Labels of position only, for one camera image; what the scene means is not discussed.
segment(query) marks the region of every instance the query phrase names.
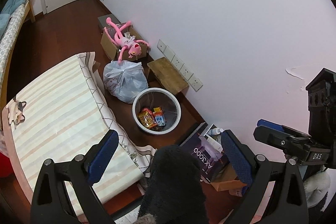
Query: open cardboard box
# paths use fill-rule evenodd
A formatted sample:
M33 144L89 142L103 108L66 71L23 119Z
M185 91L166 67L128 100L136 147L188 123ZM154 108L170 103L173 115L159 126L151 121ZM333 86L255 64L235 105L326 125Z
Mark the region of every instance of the open cardboard box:
M137 33L136 30L132 26L130 26L127 30L130 32L131 35L135 35L136 40L143 40L142 37ZM102 45L106 55L110 60L117 60L119 58L120 49L116 47L116 45L113 44L113 42L107 37L106 33L103 32L103 36L101 37L100 44ZM143 58L147 56L147 45L140 43L141 47L141 54L136 56L133 56L132 58L129 58L128 51L125 51L123 53L123 60L128 61L136 61L137 59Z
M211 185L219 191L226 191L231 189L237 189L246 186L245 183L242 183L237 175L235 170L232 167L232 164L229 163L224 171L220 173L212 182Z

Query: cat illustration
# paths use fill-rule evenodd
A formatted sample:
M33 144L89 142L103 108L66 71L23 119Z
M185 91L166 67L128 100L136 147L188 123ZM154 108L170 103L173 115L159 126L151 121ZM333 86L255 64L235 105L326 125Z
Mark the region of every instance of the cat illustration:
M23 108L26 105L27 102L19 102L15 96L6 106L8 109L8 123L11 125L14 122L15 129L20 122L24 122L26 119L23 115Z

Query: pink panther doll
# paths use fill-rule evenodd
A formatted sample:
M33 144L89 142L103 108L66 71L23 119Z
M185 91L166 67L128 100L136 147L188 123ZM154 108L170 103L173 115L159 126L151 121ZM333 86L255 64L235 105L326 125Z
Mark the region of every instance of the pink panther doll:
M141 47L139 43L144 43L145 45L147 45L147 47L150 46L149 43L147 43L144 40L135 40L135 36L124 37L122 35L121 31L131 26L132 23L130 21L127 21L126 24L120 28L118 28L118 26L111 21L110 17L106 19L106 23L115 29L114 39L112 39L112 37L109 35L107 28L105 27L104 31L106 35L117 47L121 47L121 52L119 54L118 63L122 61L123 53L125 50L128 50L128 53L129 53L128 58L132 58L133 56L138 56L141 54Z

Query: white rim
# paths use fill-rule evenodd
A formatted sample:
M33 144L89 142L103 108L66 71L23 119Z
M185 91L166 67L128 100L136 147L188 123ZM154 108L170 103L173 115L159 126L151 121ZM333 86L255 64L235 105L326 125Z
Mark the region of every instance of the white rim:
M177 119L176 121L174 122L174 124L172 125L172 127L170 127L168 130L164 130L164 131L160 131L160 132L157 132L157 131L153 131L153 130L150 130L148 128L145 128L138 120L138 116L137 114L135 113L135 102L138 101L138 99L140 98L140 96L142 96L143 94L145 93L148 93L148 92L151 92L151 91L156 91L156 92L161 92L161 93L164 93L165 95L167 95L170 99L173 100L173 102L175 103L176 105L176 108L177 108ZM134 99L134 102L133 102L133 105L132 105L132 114L133 114L133 118L136 122L136 124L138 125L138 127L140 127L143 131L149 133L149 134L152 134L152 135L163 135L163 134L166 134L166 133L169 133L171 132L177 125L178 123L180 122L180 119L181 119L181 107L180 107L180 104L178 102L178 100L175 98L174 95L172 95L170 92L168 92L167 90L164 90L164 89L160 89L160 88L150 88L150 89L146 89L146 90L143 90L141 91L137 97L135 97Z

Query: power socket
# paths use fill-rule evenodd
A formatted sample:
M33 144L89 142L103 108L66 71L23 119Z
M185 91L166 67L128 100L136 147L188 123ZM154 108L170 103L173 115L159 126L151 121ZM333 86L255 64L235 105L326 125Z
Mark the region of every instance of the power socket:
M195 91L198 91L203 86L202 82L196 77L196 75L190 77L189 84Z
M186 64L183 64L182 68L180 69L180 74L182 74L184 79L188 81L194 73L188 68Z
M163 52L163 55L171 62L175 56L175 53L169 46L166 47L165 51Z
M159 39L159 42L157 43L157 48L163 53L166 47L167 45L164 44L161 39Z
M184 65L183 61L177 56L177 54L175 54L171 63L177 70L180 70Z

